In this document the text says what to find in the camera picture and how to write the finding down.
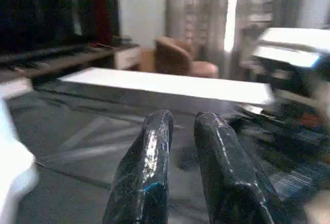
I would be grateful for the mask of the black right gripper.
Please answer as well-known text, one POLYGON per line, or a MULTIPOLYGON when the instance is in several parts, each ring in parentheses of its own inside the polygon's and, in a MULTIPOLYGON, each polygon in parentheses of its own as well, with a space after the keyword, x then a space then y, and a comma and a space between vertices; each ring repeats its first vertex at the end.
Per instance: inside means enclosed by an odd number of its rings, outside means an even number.
POLYGON ((275 100, 268 112, 282 136, 296 150, 329 157, 329 70, 275 70, 269 80, 275 100))

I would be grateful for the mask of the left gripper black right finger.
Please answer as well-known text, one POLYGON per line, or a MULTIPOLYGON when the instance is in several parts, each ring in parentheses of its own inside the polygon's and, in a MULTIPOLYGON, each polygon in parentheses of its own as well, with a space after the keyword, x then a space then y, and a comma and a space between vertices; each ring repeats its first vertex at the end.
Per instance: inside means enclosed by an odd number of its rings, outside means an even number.
POLYGON ((274 190, 245 153, 234 129, 198 113, 194 140, 210 223, 273 223, 274 190))

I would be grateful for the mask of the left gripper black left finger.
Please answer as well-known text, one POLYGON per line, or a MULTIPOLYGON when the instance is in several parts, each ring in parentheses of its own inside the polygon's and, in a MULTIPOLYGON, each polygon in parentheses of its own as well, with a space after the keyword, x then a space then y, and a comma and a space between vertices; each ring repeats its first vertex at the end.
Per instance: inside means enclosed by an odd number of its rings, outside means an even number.
POLYGON ((173 115, 159 110, 148 115, 121 159, 103 223, 167 223, 173 115))

